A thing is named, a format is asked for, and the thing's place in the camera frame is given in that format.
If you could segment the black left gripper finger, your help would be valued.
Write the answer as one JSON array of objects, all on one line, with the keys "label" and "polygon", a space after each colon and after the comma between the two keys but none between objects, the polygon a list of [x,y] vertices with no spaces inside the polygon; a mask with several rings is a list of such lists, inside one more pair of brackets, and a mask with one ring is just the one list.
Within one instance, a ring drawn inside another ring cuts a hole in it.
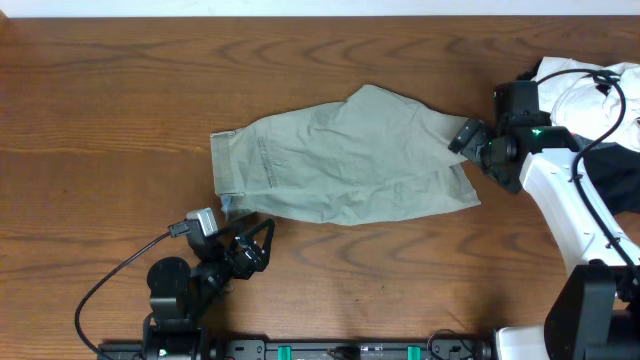
[{"label": "black left gripper finger", "polygon": [[235,237],[241,252],[254,265],[268,265],[275,232],[275,222],[267,218],[255,227]]},{"label": "black left gripper finger", "polygon": [[255,224],[254,212],[231,212],[226,215],[224,226],[220,232],[223,235],[241,234],[251,229]]}]

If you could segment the khaki green shorts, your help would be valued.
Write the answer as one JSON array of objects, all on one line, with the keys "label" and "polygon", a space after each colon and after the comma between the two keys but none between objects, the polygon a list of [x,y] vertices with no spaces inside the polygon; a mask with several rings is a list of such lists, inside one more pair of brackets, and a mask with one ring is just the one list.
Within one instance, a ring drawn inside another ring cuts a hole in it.
[{"label": "khaki green shorts", "polygon": [[480,203],[448,148],[464,123],[365,85],[343,102],[212,134],[215,192],[231,220],[360,225],[464,210]]}]

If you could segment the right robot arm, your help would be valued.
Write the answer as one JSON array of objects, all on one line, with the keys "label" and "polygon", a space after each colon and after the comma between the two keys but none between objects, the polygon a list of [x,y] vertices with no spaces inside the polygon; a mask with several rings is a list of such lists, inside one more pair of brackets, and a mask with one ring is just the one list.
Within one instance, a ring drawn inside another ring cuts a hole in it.
[{"label": "right robot arm", "polygon": [[539,107],[539,82],[494,90],[495,128],[468,120],[449,145],[504,189],[535,201],[568,279],[541,325],[504,327],[477,359],[636,359],[639,248],[621,230],[583,166],[587,151]]}]

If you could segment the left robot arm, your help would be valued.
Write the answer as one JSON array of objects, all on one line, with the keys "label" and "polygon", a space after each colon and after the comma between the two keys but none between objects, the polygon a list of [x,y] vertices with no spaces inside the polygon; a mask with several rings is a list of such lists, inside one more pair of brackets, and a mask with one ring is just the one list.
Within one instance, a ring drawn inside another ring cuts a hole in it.
[{"label": "left robot arm", "polygon": [[224,298],[234,279],[264,271],[271,255],[275,222],[268,218],[245,229],[219,228],[209,208],[191,211],[169,227],[184,236],[199,263],[179,257],[156,262],[147,274],[151,314],[144,322],[143,359],[223,359],[224,346],[202,324],[208,308]]}]

